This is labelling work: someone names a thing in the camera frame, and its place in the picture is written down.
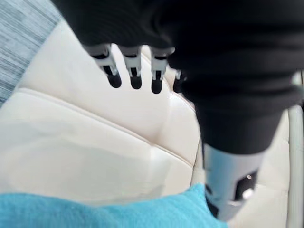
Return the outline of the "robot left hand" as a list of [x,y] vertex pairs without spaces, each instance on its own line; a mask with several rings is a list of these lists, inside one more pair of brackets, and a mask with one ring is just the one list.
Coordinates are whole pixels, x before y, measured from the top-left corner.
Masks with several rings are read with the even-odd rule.
[[283,111],[302,97],[301,0],[56,0],[90,56],[148,45],[181,71],[203,142],[206,201],[231,220],[251,198]]

